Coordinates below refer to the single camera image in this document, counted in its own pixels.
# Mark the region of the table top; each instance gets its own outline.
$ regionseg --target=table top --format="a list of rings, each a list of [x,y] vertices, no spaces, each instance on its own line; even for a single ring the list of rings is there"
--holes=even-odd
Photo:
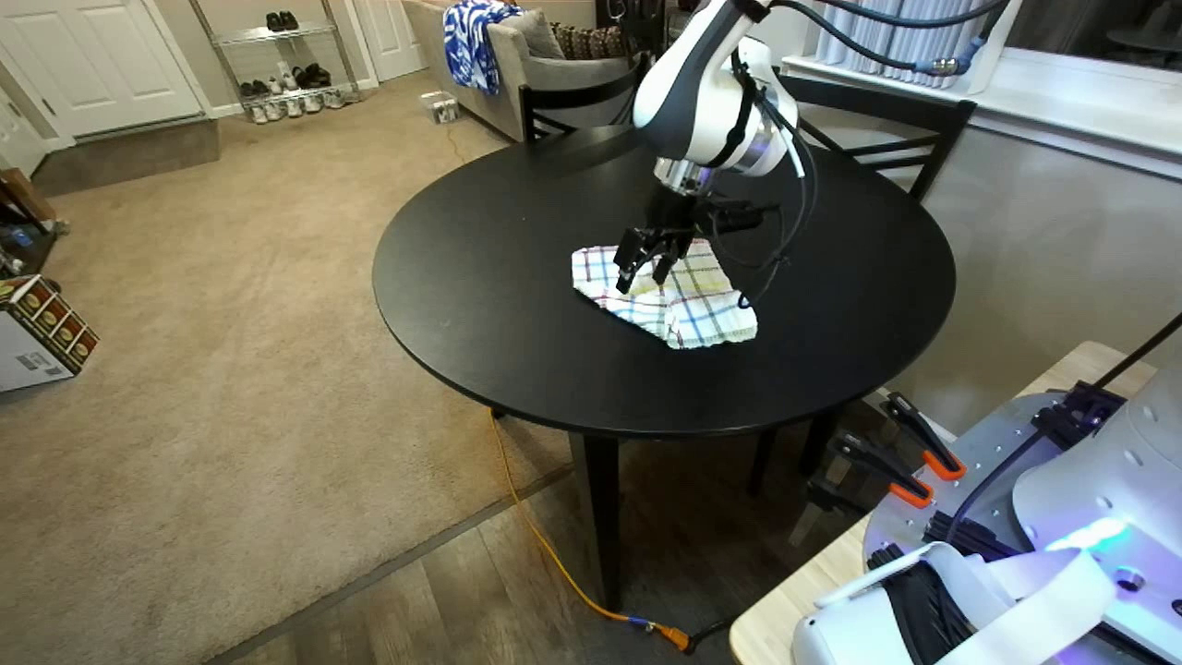
[[[1040,378],[1034,378],[1020,396],[1040,396],[1050,389],[1072,389],[1076,382],[1106,378],[1123,356],[1106,343],[1080,343]],[[1107,385],[1114,396],[1133,396],[1154,378],[1150,364],[1129,364],[1118,382]],[[837,592],[843,582],[863,573],[863,523],[857,522],[835,543],[829,543],[813,560],[792,573],[779,589],[773,589],[762,602],[752,602],[733,625],[733,649],[742,665],[788,665],[792,638],[813,602]]]
[[[591,436],[733,436],[850,404],[901,372],[948,313],[957,268],[943,228],[890,182],[815,150],[820,201],[756,304],[762,337],[667,352],[574,293],[569,254],[643,220],[654,155],[621,128],[507,146],[417,192],[373,261],[378,308],[452,389]],[[788,169],[719,174],[733,201],[797,202]],[[766,257],[779,225],[729,231]]]

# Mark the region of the black cable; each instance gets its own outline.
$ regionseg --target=black cable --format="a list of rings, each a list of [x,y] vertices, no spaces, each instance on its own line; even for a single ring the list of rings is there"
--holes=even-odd
[[[1182,313],[1171,316],[1160,332],[1154,332],[1139,352],[1129,352],[1123,363],[1114,363],[1092,389],[1111,385],[1123,371],[1129,371],[1139,357],[1145,357],[1156,343],[1164,343],[1167,337],[1175,337],[1175,327],[1182,325]]]
[[[916,73],[931,73],[931,76],[962,76],[962,73],[970,65],[970,54],[976,54],[976,47],[980,47],[980,42],[976,42],[976,43],[968,43],[965,54],[957,54],[957,59],[938,59],[938,61],[890,59],[890,54],[883,54],[883,50],[872,50],[872,47],[857,43],[855,36],[846,36],[837,25],[831,25],[824,15],[815,15],[813,6],[804,6],[804,2],[797,2],[797,0],[779,0],[779,6],[803,11],[809,23],[815,23],[824,33],[831,33],[835,42],[843,42],[846,47],[855,47],[857,54],[874,59],[874,61],[893,65],[893,70],[916,70]]]
[[[965,15],[943,15],[943,18],[906,18],[906,15],[883,15],[883,11],[872,11],[872,6],[857,6],[857,2],[846,2],[846,0],[820,0],[820,2],[831,2],[837,11],[850,11],[850,15],[863,15],[872,23],[885,23],[885,25],[906,25],[906,31],[943,31],[943,25],[962,25],[962,23],[970,23],[970,18],[983,18],[983,15],[1001,15],[1007,0],[999,0],[999,2],[983,2],[976,11],[965,11]]]
[[[962,504],[957,513],[948,516],[944,543],[957,547],[957,531],[962,531],[962,522],[965,522],[965,513],[970,511],[970,504],[980,504],[980,496],[983,496],[989,483],[999,483],[999,475],[1001,475],[1013,463],[1020,463],[1039,440],[1040,440],[1040,431],[1034,428],[1020,448],[1013,448],[1013,452],[1001,457],[1001,467],[992,467],[992,470],[965,496],[965,504]]]
[[[788,252],[792,243],[797,241],[797,231],[804,228],[804,220],[813,219],[815,210],[815,201],[820,201],[820,178],[815,178],[815,158],[813,158],[813,146],[803,140],[803,133],[794,133],[794,145],[797,145],[797,155],[803,155],[803,206],[794,214],[794,220],[788,225],[779,246],[770,254],[766,261],[766,284],[750,295],[750,298],[766,298],[788,261]]]
[[[690,634],[687,655],[694,655],[694,649],[697,649],[697,643],[704,643],[704,638],[719,634],[725,627],[733,627],[742,612],[745,612],[745,609],[740,609],[740,612],[733,612],[733,618],[719,618],[719,621],[702,625],[702,627]]]

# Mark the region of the orange cable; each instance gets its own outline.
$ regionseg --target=orange cable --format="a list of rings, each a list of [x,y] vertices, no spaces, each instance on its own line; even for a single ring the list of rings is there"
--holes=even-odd
[[[548,531],[538,529],[538,516],[531,513],[531,505],[526,504],[520,488],[518,488],[518,474],[510,467],[510,448],[504,440],[504,470],[507,470],[507,488],[510,488],[510,499],[515,505],[526,513],[526,523],[529,531],[534,534],[538,549],[549,559],[549,564],[557,568],[557,575],[565,580],[565,589],[576,592],[576,597],[582,607],[591,607],[598,618],[607,621],[617,621],[617,625],[632,625],[632,627],[643,627],[643,632],[658,632],[664,643],[672,643],[675,649],[690,649],[690,634],[672,627],[672,625],[662,625],[662,621],[650,621],[650,618],[634,618],[634,612],[614,612],[607,607],[598,607],[579,582],[576,575],[565,568],[561,554],[554,549],[554,543],[548,541]]]

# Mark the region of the white door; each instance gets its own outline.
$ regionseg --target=white door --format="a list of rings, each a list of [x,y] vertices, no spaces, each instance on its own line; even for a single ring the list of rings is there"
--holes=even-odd
[[[355,0],[378,80],[421,70],[403,0]]]
[[[41,133],[28,124],[22,108],[0,89],[0,164],[18,167],[25,178],[32,178],[41,158]]]
[[[0,0],[0,36],[75,135],[198,116],[144,0]]]

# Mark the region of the black round table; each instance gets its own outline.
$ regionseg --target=black round table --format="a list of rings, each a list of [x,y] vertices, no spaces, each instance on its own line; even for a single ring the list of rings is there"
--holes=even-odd
[[[890,182],[815,150],[820,201],[756,298],[756,340],[667,352],[574,293],[569,254],[643,220],[654,155],[621,128],[507,146],[417,192],[378,246],[373,293],[430,372],[574,436],[598,596],[621,597],[617,440],[770,431],[831,414],[901,372],[948,313],[957,268],[931,214]],[[729,201],[797,206],[788,167],[718,178]],[[783,225],[719,235],[756,261]]]

